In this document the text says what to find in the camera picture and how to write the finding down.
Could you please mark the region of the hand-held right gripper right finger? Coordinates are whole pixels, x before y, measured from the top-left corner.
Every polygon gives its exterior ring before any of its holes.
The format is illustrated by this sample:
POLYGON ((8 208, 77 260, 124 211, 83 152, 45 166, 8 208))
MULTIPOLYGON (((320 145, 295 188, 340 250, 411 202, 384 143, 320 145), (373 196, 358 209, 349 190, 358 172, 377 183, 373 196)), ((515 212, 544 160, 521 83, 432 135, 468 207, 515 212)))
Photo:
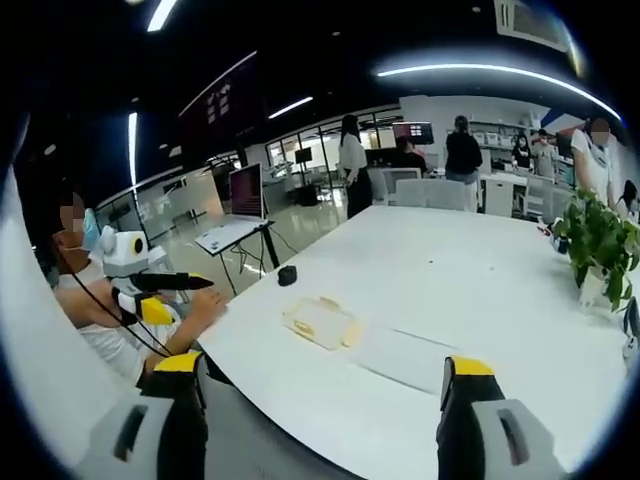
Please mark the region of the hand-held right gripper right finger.
POLYGON ((566 477, 552 434, 521 401, 505 397, 482 361, 445 359, 440 411, 440 479, 566 477))

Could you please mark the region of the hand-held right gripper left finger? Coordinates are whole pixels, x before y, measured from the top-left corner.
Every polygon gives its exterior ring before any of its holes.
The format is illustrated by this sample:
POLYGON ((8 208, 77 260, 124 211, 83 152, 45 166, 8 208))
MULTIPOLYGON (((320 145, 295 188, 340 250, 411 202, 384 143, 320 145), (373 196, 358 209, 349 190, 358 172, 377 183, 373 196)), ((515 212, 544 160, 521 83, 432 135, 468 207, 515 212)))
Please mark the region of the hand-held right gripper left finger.
POLYGON ((79 479, 202 479, 208 429, 199 352, 162 360, 93 427, 79 479))

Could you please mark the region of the person's left hand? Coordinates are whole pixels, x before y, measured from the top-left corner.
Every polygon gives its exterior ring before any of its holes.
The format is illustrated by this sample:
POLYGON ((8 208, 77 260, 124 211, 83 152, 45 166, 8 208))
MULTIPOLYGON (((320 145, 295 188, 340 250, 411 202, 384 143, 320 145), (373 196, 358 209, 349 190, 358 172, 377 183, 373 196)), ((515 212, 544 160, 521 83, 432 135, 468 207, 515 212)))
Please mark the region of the person's left hand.
POLYGON ((210 325, 225 310, 227 298, 214 288, 196 291, 191 299, 187 320, 202 325, 210 325))

